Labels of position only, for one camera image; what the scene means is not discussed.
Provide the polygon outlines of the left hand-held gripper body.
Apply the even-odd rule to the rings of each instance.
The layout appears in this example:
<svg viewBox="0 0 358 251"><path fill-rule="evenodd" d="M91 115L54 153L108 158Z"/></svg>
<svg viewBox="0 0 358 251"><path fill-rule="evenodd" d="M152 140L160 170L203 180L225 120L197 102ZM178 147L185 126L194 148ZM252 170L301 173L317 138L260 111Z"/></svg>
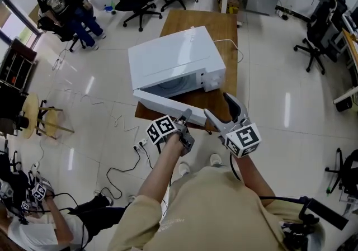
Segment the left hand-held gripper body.
<svg viewBox="0 0 358 251"><path fill-rule="evenodd" d="M189 133L188 127L176 124L176 119L172 120L169 115L165 115L151 122L147 128L147 136L153 145L165 143L171 134L178 134L179 141L183 146L183 154L191 151L194 145L194 138Z"/></svg>

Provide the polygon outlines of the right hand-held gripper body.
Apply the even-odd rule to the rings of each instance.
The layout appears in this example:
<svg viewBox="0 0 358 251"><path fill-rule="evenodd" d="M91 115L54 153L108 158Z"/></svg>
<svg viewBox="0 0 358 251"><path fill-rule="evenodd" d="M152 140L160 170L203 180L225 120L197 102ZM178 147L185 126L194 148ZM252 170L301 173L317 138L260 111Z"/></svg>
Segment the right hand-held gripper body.
<svg viewBox="0 0 358 251"><path fill-rule="evenodd" d="M261 143L261 135L255 123L246 126L234 125L223 135L223 145L236 157L245 157L254 152Z"/></svg>

